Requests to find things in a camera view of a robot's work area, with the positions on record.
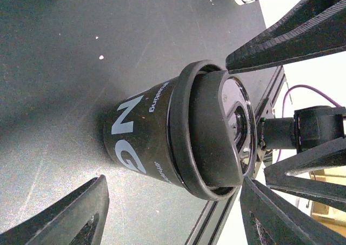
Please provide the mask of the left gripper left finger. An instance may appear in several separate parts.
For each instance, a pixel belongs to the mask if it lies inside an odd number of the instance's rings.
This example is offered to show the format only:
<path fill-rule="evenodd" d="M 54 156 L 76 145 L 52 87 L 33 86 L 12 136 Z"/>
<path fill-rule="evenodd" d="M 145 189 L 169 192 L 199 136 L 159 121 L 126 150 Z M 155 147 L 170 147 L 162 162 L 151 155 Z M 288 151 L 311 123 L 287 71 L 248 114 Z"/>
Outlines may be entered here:
<path fill-rule="evenodd" d="M 104 175 L 1 233 L 1 244 L 100 244 L 109 209 Z"/>

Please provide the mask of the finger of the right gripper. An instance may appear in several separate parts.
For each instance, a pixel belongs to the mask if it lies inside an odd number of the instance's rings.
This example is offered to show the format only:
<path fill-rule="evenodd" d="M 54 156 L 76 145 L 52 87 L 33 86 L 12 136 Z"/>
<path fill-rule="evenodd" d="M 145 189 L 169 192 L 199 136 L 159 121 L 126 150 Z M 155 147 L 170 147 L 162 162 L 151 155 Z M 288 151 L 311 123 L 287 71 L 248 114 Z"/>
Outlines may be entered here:
<path fill-rule="evenodd" d="M 345 0 L 300 0 L 271 27 L 231 53 L 226 68 L 242 73 L 345 51 Z"/>

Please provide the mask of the black coffee lid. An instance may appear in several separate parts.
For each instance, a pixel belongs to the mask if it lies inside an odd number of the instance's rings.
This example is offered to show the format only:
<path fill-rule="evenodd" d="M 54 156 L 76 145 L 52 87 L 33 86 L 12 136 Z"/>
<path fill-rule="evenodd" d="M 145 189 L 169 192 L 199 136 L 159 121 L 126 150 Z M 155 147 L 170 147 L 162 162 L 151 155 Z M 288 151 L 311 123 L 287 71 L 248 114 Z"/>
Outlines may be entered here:
<path fill-rule="evenodd" d="M 192 195 L 230 198 L 254 171 L 257 133 L 242 82 L 210 60 L 187 65 L 177 78 L 169 109 L 176 171 Z"/>

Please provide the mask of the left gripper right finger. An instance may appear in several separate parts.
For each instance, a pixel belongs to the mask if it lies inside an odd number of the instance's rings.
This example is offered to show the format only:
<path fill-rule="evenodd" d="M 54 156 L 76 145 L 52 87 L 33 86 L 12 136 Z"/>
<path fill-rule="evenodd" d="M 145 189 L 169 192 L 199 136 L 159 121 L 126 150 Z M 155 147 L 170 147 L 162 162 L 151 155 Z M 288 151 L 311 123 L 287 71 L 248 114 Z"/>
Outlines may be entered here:
<path fill-rule="evenodd" d="M 248 244 L 345 244 L 344 236 L 256 180 L 244 179 L 240 203 Z"/>

